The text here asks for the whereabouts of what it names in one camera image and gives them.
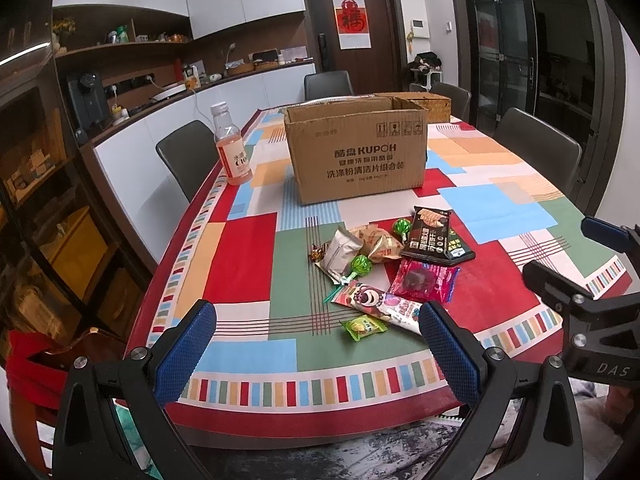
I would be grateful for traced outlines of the pink bear snack bar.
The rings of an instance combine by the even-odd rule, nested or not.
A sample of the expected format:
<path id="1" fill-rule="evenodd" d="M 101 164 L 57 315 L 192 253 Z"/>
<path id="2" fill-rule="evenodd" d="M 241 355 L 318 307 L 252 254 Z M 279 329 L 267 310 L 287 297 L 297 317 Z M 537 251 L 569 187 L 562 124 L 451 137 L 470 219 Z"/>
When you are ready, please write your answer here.
<path id="1" fill-rule="evenodd" d="M 331 301 L 371 318 L 420 335 L 419 314 L 422 304 L 401 298 L 368 284 L 351 281 L 337 289 Z"/>

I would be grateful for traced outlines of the pink red jelly packet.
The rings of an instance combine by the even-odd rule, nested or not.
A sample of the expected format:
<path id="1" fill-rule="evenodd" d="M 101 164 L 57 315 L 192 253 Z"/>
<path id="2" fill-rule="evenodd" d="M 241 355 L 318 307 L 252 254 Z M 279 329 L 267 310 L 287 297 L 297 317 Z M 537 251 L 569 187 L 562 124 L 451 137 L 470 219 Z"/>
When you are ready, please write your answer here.
<path id="1" fill-rule="evenodd" d="M 459 272 L 458 266 L 436 266 L 404 259 L 388 292 L 415 302 L 438 301 L 446 304 L 454 294 Z"/>

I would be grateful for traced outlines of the small green candy packet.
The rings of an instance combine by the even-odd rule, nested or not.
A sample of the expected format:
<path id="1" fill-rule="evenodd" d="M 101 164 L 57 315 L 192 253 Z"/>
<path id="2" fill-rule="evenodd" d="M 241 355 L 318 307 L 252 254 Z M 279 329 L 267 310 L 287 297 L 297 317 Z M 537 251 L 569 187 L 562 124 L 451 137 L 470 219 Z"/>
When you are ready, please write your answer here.
<path id="1" fill-rule="evenodd" d="M 360 341 L 371 335 L 382 334 L 387 330 L 386 325 L 382 321 L 366 314 L 341 322 L 341 326 L 354 341 Z"/>

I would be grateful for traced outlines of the black cracker packet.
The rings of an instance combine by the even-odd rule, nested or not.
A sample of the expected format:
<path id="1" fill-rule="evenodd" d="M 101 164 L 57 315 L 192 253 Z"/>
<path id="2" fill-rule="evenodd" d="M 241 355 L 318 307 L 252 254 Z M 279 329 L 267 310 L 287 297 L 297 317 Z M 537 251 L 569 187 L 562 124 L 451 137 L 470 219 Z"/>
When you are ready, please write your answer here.
<path id="1" fill-rule="evenodd" d="M 446 261 L 450 210 L 415 206 L 411 228 L 401 255 L 420 261 Z"/>

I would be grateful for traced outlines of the green lollipop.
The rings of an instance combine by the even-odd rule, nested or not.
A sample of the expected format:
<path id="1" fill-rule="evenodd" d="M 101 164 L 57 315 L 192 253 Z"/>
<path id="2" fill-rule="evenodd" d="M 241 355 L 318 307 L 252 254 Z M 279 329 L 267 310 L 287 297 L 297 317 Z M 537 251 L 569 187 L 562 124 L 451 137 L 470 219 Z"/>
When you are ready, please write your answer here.
<path id="1" fill-rule="evenodd" d="M 356 280 L 356 278 L 362 278 L 369 274 L 372 266 L 372 261 L 364 255 L 358 255 L 353 258 L 347 267 L 346 274 L 337 275 L 336 278 L 333 278 L 335 285 L 334 291 L 330 292 L 329 295 L 323 299 L 323 302 L 327 304 L 336 296 L 343 286 L 348 285 L 353 280 Z"/>
<path id="2" fill-rule="evenodd" d="M 402 244 L 407 243 L 411 227 L 412 222 L 406 218 L 399 218 L 393 223 L 393 232 L 400 237 Z"/>

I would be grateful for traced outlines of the gold fortune biscuit packet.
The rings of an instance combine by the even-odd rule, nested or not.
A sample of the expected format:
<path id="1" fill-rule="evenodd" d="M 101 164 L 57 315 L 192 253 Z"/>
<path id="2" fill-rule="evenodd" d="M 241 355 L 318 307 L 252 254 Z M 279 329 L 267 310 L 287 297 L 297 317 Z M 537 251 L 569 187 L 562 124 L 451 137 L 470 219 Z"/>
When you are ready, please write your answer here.
<path id="1" fill-rule="evenodd" d="M 386 229 L 376 224 L 366 224 L 350 229 L 349 232 L 362 243 L 360 255 L 366 256 L 372 263 L 384 263 L 401 258 L 404 245 Z"/>

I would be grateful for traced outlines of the white silver snack pouch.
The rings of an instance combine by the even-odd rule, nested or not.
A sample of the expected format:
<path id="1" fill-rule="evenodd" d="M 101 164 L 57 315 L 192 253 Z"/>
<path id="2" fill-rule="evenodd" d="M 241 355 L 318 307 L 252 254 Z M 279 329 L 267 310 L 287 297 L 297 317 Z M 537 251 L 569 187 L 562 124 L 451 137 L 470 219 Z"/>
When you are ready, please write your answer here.
<path id="1" fill-rule="evenodd" d="M 343 283 L 350 263 L 363 248 L 363 240 L 357 235 L 339 226 L 332 240 L 326 245 L 324 256 L 316 266 L 332 281 L 334 285 Z"/>

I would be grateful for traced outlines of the foil candy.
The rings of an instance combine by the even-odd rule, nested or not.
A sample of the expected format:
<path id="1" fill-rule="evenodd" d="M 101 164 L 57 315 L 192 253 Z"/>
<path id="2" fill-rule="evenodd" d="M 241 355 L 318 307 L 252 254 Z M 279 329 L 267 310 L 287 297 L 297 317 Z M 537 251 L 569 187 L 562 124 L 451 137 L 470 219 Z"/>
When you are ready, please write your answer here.
<path id="1" fill-rule="evenodd" d="M 322 261 L 325 254 L 326 254 L 326 244 L 321 244 L 321 245 L 312 244 L 308 257 L 311 262 L 316 263 L 316 262 Z"/>

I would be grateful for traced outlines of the dark chair right near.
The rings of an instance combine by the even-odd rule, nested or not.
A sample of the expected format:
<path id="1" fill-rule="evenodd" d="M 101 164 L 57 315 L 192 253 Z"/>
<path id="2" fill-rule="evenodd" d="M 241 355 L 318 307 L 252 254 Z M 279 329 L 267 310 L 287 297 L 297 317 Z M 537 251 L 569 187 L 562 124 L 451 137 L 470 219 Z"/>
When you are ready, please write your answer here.
<path id="1" fill-rule="evenodd" d="M 582 147 L 574 139 L 516 107 L 502 116 L 494 139 L 570 195 L 582 159 Z"/>

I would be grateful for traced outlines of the red cloth on chair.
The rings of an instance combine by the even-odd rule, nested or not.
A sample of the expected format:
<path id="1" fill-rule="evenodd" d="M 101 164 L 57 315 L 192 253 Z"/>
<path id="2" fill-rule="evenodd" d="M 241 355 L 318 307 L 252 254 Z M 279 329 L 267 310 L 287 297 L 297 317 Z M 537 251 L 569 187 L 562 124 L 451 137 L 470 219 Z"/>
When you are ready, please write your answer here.
<path id="1" fill-rule="evenodd" d="M 68 371 L 82 352 L 81 344 L 96 327 L 85 331 L 70 346 L 61 347 L 39 332 L 9 331 L 10 352 L 6 358 L 6 383 L 32 404 L 57 411 L 67 382 Z"/>

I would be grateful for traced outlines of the colourful patchwork tablecloth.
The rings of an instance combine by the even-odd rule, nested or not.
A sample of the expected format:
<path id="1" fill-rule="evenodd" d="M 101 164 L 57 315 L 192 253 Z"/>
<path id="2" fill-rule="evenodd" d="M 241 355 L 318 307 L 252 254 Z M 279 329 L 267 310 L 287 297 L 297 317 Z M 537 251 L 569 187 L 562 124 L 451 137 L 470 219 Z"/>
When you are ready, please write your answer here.
<path id="1" fill-rule="evenodd" d="M 150 346 L 195 301 L 214 305 L 214 336 L 168 408 L 191 437 L 337 438 L 446 411 L 422 300 L 442 300 L 484 346 L 539 361 L 561 348 L 562 321 L 525 287 L 526 263 L 595 297 L 630 285 L 560 190 L 459 119 L 428 129 L 416 188 L 306 206 L 280 110 L 258 110 L 243 132 L 252 180 L 207 178 L 129 339 Z"/>

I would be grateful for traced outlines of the dark chair left side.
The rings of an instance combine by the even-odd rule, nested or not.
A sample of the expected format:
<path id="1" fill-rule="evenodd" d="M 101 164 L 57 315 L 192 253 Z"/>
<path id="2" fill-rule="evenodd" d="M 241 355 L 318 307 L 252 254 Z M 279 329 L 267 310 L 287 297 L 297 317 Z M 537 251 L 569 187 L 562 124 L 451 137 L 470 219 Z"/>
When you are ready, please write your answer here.
<path id="1" fill-rule="evenodd" d="M 156 144 L 155 151 L 189 202 L 219 160 L 214 134 L 199 120 L 169 133 Z"/>

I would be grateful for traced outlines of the brown cardboard box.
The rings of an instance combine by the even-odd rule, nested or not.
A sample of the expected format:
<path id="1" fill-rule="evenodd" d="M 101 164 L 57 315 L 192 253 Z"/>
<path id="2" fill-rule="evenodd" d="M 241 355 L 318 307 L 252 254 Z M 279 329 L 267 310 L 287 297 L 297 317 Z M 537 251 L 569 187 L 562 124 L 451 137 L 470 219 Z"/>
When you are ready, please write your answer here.
<path id="1" fill-rule="evenodd" d="M 346 200 L 423 182 L 427 110 L 398 96 L 287 107 L 284 128 L 300 202 Z"/>

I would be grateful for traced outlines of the black coffee machine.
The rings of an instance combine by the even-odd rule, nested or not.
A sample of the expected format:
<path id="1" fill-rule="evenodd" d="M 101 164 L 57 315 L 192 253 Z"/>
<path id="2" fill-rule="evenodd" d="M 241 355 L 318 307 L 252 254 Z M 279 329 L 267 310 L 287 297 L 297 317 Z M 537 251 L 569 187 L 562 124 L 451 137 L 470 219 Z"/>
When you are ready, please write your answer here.
<path id="1" fill-rule="evenodd" d="M 108 126 L 112 115 L 98 72 L 85 72 L 68 77 L 67 88 L 78 126 L 82 130 L 90 132 Z"/>

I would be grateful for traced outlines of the dark chair far end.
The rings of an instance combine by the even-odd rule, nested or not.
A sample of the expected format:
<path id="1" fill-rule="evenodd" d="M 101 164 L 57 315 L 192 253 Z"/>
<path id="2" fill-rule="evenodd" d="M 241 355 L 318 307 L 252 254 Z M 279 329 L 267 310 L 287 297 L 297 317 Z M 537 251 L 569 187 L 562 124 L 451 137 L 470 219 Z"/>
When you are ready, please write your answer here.
<path id="1" fill-rule="evenodd" d="M 355 94 L 346 70 L 330 70 L 318 74 L 308 74 L 304 78 L 305 100 L 353 96 Z"/>

